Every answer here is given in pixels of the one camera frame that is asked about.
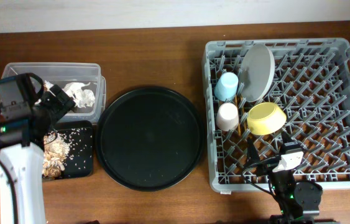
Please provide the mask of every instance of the wooden table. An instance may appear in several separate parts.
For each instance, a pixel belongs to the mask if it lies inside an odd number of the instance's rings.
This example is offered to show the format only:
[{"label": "wooden table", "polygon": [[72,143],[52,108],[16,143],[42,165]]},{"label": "wooden table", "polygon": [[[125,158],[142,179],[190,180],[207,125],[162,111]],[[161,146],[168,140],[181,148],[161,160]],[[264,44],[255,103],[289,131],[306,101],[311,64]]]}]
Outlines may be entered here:
[{"label": "wooden table", "polygon": [[[159,85],[190,99],[205,118],[201,58],[210,40],[344,37],[350,22],[0,34],[0,77],[9,62],[92,62],[107,83],[107,105],[130,88]],[[279,214],[262,192],[220,195],[208,183],[206,153],[176,186],[137,192],[113,181],[94,160],[93,175],[44,182],[49,223],[246,222]],[[325,191],[321,219],[350,223],[350,190]]]}]

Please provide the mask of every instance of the plastic container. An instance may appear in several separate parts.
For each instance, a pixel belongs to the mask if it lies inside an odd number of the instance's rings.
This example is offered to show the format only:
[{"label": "plastic container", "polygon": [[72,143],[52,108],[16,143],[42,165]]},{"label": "plastic container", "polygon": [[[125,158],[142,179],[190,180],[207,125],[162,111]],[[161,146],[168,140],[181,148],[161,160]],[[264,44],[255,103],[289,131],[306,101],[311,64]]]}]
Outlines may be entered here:
[{"label": "plastic container", "polygon": [[[212,94],[223,72],[240,74],[245,54],[255,44],[273,53],[272,85],[256,102],[238,101],[241,136],[215,125],[219,100]],[[273,102],[287,115],[282,128],[305,149],[295,169],[296,180],[312,180],[324,189],[350,189],[350,44],[342,38],[232,40],[208,42],[202,59],[206,100],[208,164],[213,190],[223,194],[255,191],[241,177],[248,137],[261,158],[272,157],[281,145],[279,131],[255,136],[246,124],[248,111],[261,102]],[[267,177],[246,178],[268,189]]]},{"label": "plastic container", "polygon": [[95,102],[92,107],[76,108],[75,113],[67,113],[59,122],[90,121],[96,124],[106,106],[106,80],[101,76],[101,69],[95,63],[61,63],[61,62],[31,62],[9,63],[6,65],[2,78],[13,75],[32,72],[41,79],[57,84],[63,88],[70,82],[90,83],[89,88],[93,91]]}]

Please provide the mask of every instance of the white cup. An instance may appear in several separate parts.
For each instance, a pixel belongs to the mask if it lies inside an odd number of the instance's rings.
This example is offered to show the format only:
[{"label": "white cup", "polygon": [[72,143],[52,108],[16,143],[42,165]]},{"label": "white cup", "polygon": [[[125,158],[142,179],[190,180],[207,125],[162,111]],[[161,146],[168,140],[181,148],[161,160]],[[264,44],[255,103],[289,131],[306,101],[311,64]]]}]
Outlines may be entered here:
[{"label": "white cup", "polygon": [[222,131],[236,129],[238,126],[238,110],[237,106],[232,103],[223,103],[216,115],[216,125]]}]

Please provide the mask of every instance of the dish rack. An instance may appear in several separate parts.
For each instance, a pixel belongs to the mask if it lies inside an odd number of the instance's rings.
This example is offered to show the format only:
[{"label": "dish rack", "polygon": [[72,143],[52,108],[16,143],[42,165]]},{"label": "dish rack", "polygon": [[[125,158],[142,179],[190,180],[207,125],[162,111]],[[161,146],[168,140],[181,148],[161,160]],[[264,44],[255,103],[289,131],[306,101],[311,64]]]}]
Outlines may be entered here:
[{"label": "dish rack", "polygon": [[[241,63],[255,44],[266,45],[275,59],[275,75],[263,99],[238,100],[241,133],[215,126],[219,100],[213,90],[223,72],[241,74]],[[261,159],[278,153],[280,132],[296,139],[305,153],[296,180],[312,180],[324,189],[350,189],[350,44],[346,39],[232,40],[208,42],[202,60],[206,100],[210,184],[222,194],[257,190],[241,177],[248,137]],[[287,115],[284,127],[266,136],[251,134],[247,112],[261,102],[274,102]],[[267,177],[253,170],[246,178],[268,189]]]}]

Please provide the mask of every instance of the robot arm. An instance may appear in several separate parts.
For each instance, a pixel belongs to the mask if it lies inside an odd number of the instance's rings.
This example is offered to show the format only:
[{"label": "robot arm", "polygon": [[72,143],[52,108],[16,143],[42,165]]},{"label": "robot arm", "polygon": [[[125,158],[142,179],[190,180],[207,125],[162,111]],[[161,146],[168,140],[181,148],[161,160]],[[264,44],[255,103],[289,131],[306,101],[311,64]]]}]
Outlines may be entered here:
[{"label": "robot arm", "polygon": [[[41,85],[37,93],[30,78]],[[57,85],[44,92],[33,73],[0,80],[0,97],[1,223],[45,223],[44,136],[75,103]]]},{"label": "robot arm", "polygon": [[248,139],[247,163],[242,172],[256,168],[256,175],[269,177],[269,190],[246,182],[273,196],[279,204],[282,215],[272,215],[269,223],[314,223],[313,216],[319,215],[323,189],[312,181],[295,181],[292,169],[302,161],[303,151],[299,143],[285,132],[281,133],[283,144],[279,154],[261,161],[251,139]]},{"label": "robot arm", "polygon": [[0,150],[1,223],[46,223],[41,178],[43,162],[44,152],[34,143]]}]

